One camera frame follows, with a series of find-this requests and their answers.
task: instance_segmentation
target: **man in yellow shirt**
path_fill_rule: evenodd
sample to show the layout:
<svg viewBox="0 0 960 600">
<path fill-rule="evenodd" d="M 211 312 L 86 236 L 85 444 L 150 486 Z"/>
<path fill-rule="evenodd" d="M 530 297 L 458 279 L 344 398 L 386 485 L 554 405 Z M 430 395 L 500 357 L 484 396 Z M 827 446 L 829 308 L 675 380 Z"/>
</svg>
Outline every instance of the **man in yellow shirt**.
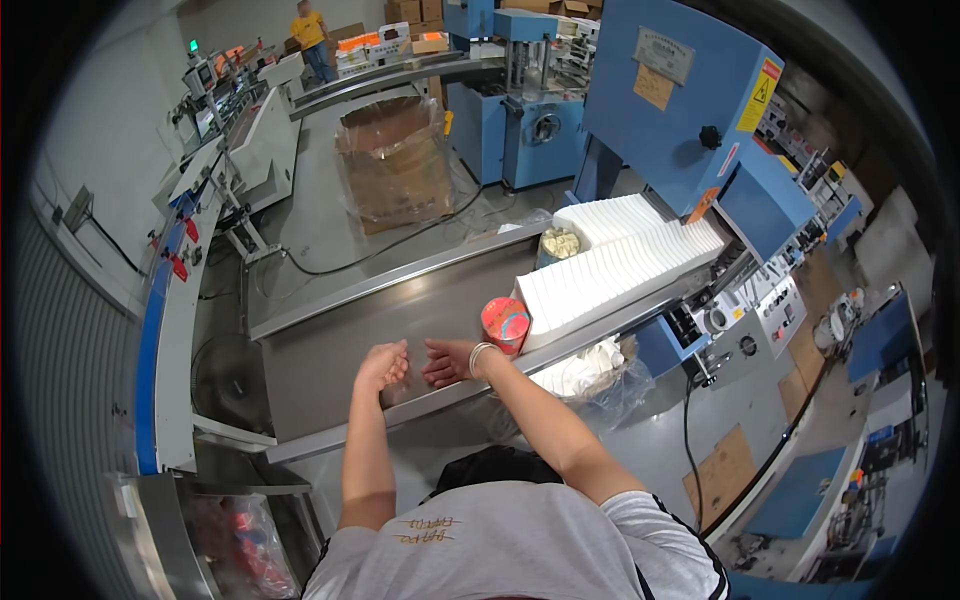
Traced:
<svg viewBox="0 0 960 600">
<path fill-rule="evenodd" d="M 326 25 L 324 18 L 313 10 L 309 0 L 297 3 L 297 18 L 290 24 L 290 35 L 300 44 L 303 57 L 313 67 L 314 74 L 325 84 L 336 79 L 326 57 Z"/>
</svg>

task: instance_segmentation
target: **label on machine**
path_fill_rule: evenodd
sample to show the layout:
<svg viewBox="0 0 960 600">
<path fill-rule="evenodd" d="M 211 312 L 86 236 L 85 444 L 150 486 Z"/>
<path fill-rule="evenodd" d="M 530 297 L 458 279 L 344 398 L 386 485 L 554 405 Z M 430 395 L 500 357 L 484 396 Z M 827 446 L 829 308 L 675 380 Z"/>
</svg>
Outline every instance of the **label on machine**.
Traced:
<svg viewBox="0 0 960 600">
<path fill-rule="evenodd" d="M 754 132 L 760 124 L 767 105 L 770 104 L 770 98 L 774 95 L 774 88 L 777 87 L 777 81 L 780 79 L 780 68 L 770 59 L 763 60 L 763 66 L 760 67 L 760 73 L 756 76 L 754 89 L 750 92 L 750 98 L 747 99 L 747 106 L 740 115 L 740 120 L 736 123 L 736 130 L 739 132 Z"/>
<path fill-rule="evenodd" d="M 693 55 L 693 48 L 646 27 L 641 27 L 636 37 L 634 60 L 647 65 L 674 84 L 686 84 Z"/>
<path fill-rule="evenodd" d="M 663 77 L 647 65 L 641 64 L 636 68 L 634 94 L 647 100 L 660 110 L 666 110 L 666 103 L 670 102 L 673 92 L 673 82 Z"/>
</svg>

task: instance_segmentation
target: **gray t-shirt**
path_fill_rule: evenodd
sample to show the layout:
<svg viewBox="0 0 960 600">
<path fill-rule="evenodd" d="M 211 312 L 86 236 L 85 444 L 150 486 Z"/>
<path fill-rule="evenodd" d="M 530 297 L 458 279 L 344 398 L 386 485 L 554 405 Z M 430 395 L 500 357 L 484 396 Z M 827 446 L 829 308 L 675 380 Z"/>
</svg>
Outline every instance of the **gray t-shirt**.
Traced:
<svg viewBox="0 0 960 600">
<path fill-rule="evenodd" d="M 729 593 L 709 547 L 648 492 L 620 493 L 598 507 L 563 484 L 499 481 L 444 492 L 379 532 L 341 529 L 303 598 L 661 600 Z"/>
</svg>

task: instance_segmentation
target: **metal rail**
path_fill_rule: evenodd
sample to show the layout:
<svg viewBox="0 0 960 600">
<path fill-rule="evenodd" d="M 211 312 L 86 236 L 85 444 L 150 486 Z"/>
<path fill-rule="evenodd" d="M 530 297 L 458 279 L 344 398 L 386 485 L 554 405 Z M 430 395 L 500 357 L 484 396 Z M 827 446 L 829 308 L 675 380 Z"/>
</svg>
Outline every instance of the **metal rail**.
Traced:
<svg viewBox="0 0 960 600">
<path fill-rule="evenodd" d="M 318 98 L 327 96 L 334 92 L 340 91 L 345 87 L 350 87 L 351 85 L 360 84 L 371 79 L 376 79 L 378 77 L 383 77 L 384 75 L 392 75 L 394 73 L 399 73 L 401 71 L 409 71 L 411 69 L 419 69 L 428 64 L 437 64 L 439 62 L 450 62 L 452 60 L 460 60 L 464 56 L 464 53 L 459 50 L 454 50 L 453 52 L 441 52 L 439 54 L 429 54 L 422 57 L 416 57 L 413 59 L 401 60 L 400 62 L 394 62 L 392 64 L 384 64 L 383 66 L 377 66 L 372 69 L 367 69 L 366 71 L 361 71 L 356 75 L 351 75 L 349 77 L 344 77 L 343 79 L 338 79 L 330 82 L 329 84 L 323 84 L 320 87 L 315 87 L 310 91 L 306 92 L 298 99 L 294 100 L 294 107 L 300 108 L 303 107 Z"/>
<path fill-rule="evenodd" d="M 354 83 L 352 78 L 345 80 L 346 87 L 338 89 L 314 100 L 313 102 L 294 109 L 290 114 L 291 121 L 298 121 L 318 110 L 331 107 L 341 102 L 353 100 L 361 96 L 412 83 L 416 80 L 429 77 L 450 78 L 467 73 L 480 74 L 484 71 L 493 71 L 503 68 L 503 59 L 469 59 L 452 60 L 438 64 L 423 64 L 422 60 L 408 60 L 402 63 L 405 70 L 381 75 L 371 80 Z"/>
</svg>

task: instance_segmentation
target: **yellow t-shirt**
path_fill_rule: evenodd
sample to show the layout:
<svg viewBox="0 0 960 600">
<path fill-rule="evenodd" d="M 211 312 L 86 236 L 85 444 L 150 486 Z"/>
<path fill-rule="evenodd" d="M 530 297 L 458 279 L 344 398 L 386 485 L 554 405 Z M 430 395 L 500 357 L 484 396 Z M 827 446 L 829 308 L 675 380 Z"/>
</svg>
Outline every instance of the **yellow t-shirt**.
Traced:
<svg viewBox="0 0 960 600">
<path fill-rule="evenodd" d="M 320 29 L 320 24 L 323 22 L 323 16 L 316 11 L 305 18 L 298 16 L 290 24 L 290 35 L 300 42 L 302 50 L 312 48 L 324 41 L 324 30 Z"/>
</svg>

